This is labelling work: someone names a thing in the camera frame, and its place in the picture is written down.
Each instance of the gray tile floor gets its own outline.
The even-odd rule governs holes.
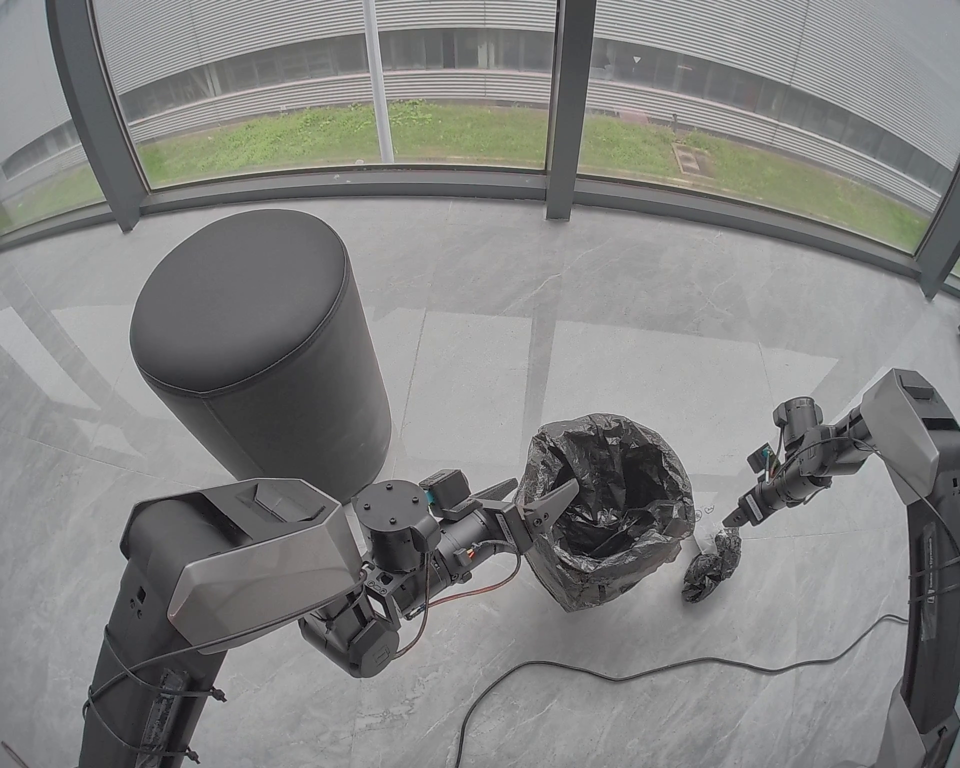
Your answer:
[[[348,245],[394,414],[385,474],[461,467],[482,487],[521,472],[540,423],[613,411],[659,430],[698,509],[720,515],[786,397],[814,395],[833,419],[897,365],[960,410],[957,302],[839,257],[592,209],[559,224],[536,204],[285,206]],[[0,254],[0,737],[33,768],[75,764],[133,502],[229,480],[139,379],[127,332],[159,259],[234,210]],[[438,609],[414,652],[362,683],[288,627],[230,652],[229,702],[207,708],[193,746],[237,768],[450,765],[471,697],[521,660],[618,675],[703,654],[785,664],[906,609],[904,515],[883,467],[745,533],[735,577],[699,606],[680,598],[692,542],[629,594],[570,615],[524,566]],[[611,686],[525,670],[477,711],[465,765],[869,762],[904,638],[883,625],[836,666],[776,678],[699,667]]]

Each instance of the grass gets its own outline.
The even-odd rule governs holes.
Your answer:
[[[390,104],[397,161],[542,168],[544,109],[398,102]],[[714,178],[682,178],[673,155],[678,140],[708,154]],[[378,162],[369,105],[321,107],[256,117],[244,123],[143,144],[140,160],[154,187],[270,171]],[[581,170],[654,180],[716,192],[811,216],[912,252],[929,218],[874,188],[819,167],[706,133],[678,139],[672,131],[591,115],[584,125]],[[102,199],[88,167],[34,187],[14,205],[18,227],[54,212]]]

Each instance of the black plastic bag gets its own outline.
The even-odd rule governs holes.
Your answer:
[[[740,565],[740,532],[736,528],[722,528],[713,537],[715,555],[705,552],[697,555],[684,574],[683,596],[687,603],[699,603],[724,579],[733,576]]]
[[[571,477],[580,492],[526,553],[566,611],[602,605],[680,553],[693,532],[693,494],[680,459],[652,429],[592,414],[540,428],[516,491],[526,504]]]

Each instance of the white pole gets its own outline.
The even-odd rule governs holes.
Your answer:
[[[373,114],[376,117],[376,137],[380,142],[380,160],[393,162],[394,142],[390,137],[387,91],[383,85],[383,59],[380,58],[380,35],[376,27],[376,0],[363,0],[363,26],[367,37],[367,61],[370,63],[370,85],[373,88]]]

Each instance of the cylindrical stool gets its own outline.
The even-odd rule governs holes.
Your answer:
[[[390,406],[343,241],[291,210],[238,213],[161,261],[133,360],[238,480],[299,477],[346,501],[383,466]]]

